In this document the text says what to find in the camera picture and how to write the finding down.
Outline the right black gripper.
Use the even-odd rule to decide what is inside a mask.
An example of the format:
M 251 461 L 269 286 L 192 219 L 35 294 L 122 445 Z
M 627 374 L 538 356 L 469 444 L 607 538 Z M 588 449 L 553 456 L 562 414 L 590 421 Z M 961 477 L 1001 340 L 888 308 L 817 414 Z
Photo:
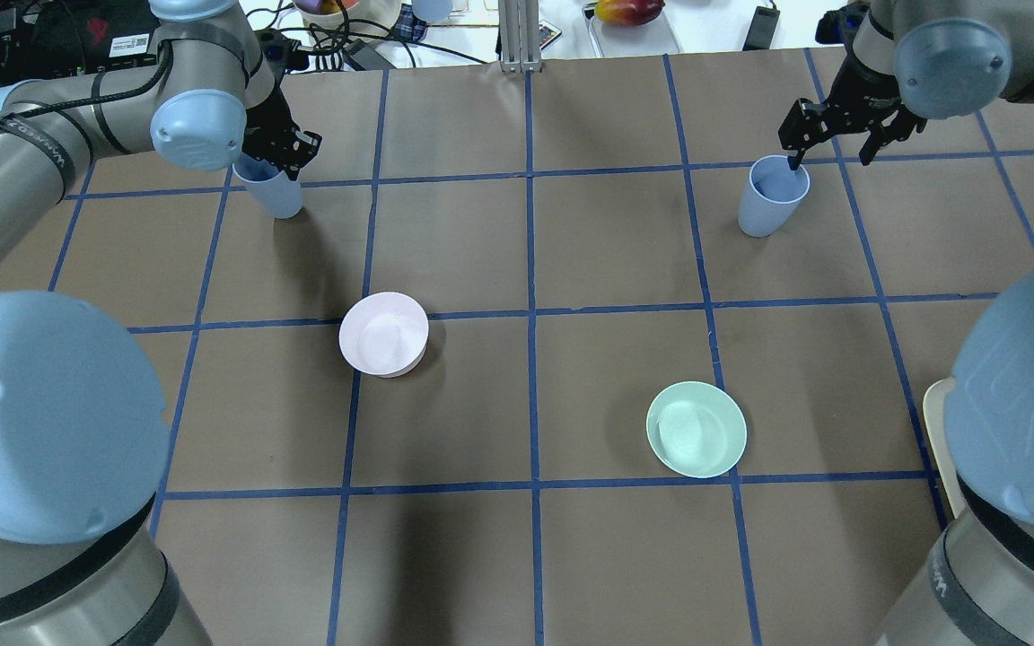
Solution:
M 791 153 L 789 170 L 797 171 L 809 148 L 834 136 L 866 134 L 859 162 L 871 164 L 882 148 L 922 134 L 926 126 L 926 118 L 903 106 L 896 76 L 870 68 L 849 49 L 828 97 L 820 102 L 796 100 L 778 128 L 778 139 Z

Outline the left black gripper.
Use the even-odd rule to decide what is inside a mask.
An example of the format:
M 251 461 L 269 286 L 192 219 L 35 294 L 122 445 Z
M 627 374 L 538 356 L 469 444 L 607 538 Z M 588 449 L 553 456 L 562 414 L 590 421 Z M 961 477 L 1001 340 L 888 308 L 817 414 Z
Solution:
M 321 135 L 303 130 L 293 119 L 275 76 L 253 76 L 246 86 L 243 155 L 283 173 L 299 173 L 320 154 Z

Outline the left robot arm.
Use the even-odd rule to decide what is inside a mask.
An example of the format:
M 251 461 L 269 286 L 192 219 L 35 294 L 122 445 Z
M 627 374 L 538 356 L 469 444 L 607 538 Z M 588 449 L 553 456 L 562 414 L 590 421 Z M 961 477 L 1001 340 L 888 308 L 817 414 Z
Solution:
M 99 160 L 156 152 L 237 177 L 271 215 L 300 209 L 320 135 L 293 121 L 282 66 L 237 1 L 152 1 L 146 68 L 0 87 L 0 266 Z M 156 518 L 175 431 L 131 332 L 57 290 L 0 291 L 0 645 L 209 645 Z

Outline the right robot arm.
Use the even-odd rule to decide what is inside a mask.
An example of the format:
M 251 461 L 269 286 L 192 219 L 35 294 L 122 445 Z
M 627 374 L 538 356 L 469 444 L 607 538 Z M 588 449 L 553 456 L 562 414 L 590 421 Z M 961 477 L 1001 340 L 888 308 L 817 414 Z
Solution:
M 994 100 L 1034 103 L 1034 1 L 873 1 L 824 100 L 778 136 L 797 168 L 817 143 L 882 147 Z M 874 645 L 1034 645 L 1034 270 L 998 295 L 944 381 L 964 506 L 874 630 Z

